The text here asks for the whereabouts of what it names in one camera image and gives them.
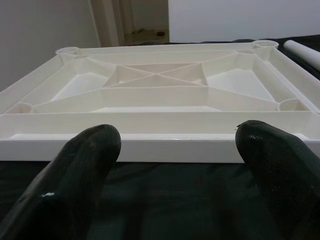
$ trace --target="white plastic tray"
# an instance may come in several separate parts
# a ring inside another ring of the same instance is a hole
[[[273,41],[67,47],[0,93],[0,161],[50,161],[111,124],[119,161],[241,163],[237,125],[261,120],[320,156],[320,83]]]

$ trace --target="circular corner post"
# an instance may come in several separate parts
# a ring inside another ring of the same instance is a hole
[[[271,40],[256,40],[252,42],[253,48],[266,48],[266,47],[273,47],[273,48],[278,48],[279,43],[276,41],[271,41]]]
[[[80,48],[76,46],[64,47],[56,50],[55,54],[60,56],[63,64],[65,64],[70,60],[75,59],[80,54]]]
[[[33,112],[33,106],[29,103],[19,102],[11,107],[6,114],[29,114]]]
[[[279,103],[277,110],[282,111],[308,111],[309,109],[298,99],[286,99]]]

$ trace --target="white cylinder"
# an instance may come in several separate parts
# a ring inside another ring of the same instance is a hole
[[[320,71],[320,52],[292,40],[286,41],[284,48]]]

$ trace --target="white wall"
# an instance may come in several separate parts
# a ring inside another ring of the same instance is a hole
[[[168,0],[131,0],[131,5],[136,30],[168,28]]]
[[[0,90],[68,46],[98,47],[88,0],[0,0]]]
[[[320,0],[169,0],[171,42],[320,34]]]

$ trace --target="black cloth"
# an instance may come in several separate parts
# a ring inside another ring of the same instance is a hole
[[[292,39],[320,51],[320,35]],[[251,39],[234,42],[250,42]],[[47,162],[0,162],[0,221]],[[245,164],[116,163],[105,182],[88,240],[281,240]]]

